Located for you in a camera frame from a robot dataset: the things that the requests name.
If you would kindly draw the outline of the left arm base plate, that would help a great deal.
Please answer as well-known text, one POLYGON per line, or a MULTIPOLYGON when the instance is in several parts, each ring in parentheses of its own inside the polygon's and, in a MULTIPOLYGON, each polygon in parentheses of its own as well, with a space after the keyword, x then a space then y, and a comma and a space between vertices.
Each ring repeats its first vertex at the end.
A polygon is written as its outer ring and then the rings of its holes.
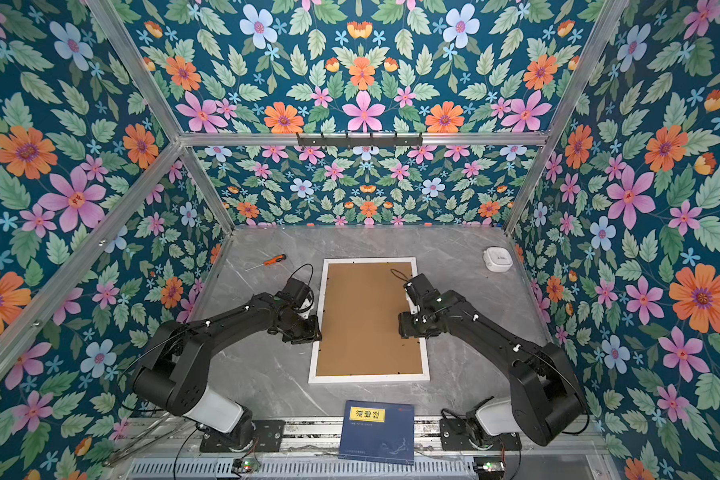
POLYGON ((283 420, 243 420, 230 433, 211 428, 203 431, 201 453, 274 453, 280 450, 286 422, 283 420))

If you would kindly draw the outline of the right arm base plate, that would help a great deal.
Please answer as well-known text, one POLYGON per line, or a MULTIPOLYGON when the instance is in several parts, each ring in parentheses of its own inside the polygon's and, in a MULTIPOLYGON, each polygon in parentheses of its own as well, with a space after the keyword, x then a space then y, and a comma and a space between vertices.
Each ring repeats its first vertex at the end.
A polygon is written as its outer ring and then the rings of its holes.
POLYGON ((522 444, 515 433, 491 435, 472 418, 441 413, 441 448, 445 451, 520 451, 522 444))

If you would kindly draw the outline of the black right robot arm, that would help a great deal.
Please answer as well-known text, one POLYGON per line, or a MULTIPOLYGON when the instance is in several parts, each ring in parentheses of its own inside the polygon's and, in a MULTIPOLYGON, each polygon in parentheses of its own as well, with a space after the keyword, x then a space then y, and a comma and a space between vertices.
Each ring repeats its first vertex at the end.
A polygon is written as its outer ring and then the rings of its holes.
POLYGON ((525 340, 479 312, 466 297, 439 292, 419 274, 403 282, 409 309, 398 315, 403 338, 449 334, 488 359, 509 384, 509 397, 489 398, 462 419, 466 436, 485 448, 502 436, 522 433, 546 446, 558 435, 579 435, 569 426, 590 414, 566 353, 557 345, 525 340))

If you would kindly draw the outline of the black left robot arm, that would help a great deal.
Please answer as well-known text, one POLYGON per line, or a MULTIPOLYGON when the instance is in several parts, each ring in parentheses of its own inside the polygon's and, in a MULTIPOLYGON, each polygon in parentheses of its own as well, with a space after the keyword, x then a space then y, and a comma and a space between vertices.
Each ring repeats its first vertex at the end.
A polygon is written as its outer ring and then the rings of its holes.
POLYGON ((139 398, 220 434, 239 429, 248 411, 209 384, 212 359, 251 335, 266 332, 289 344, 322 339, 311 315, 315 294, 296 278, 277 293, 260 293, 247 303, 204 320, 161 325, 135 362, 128 385, 139 398))

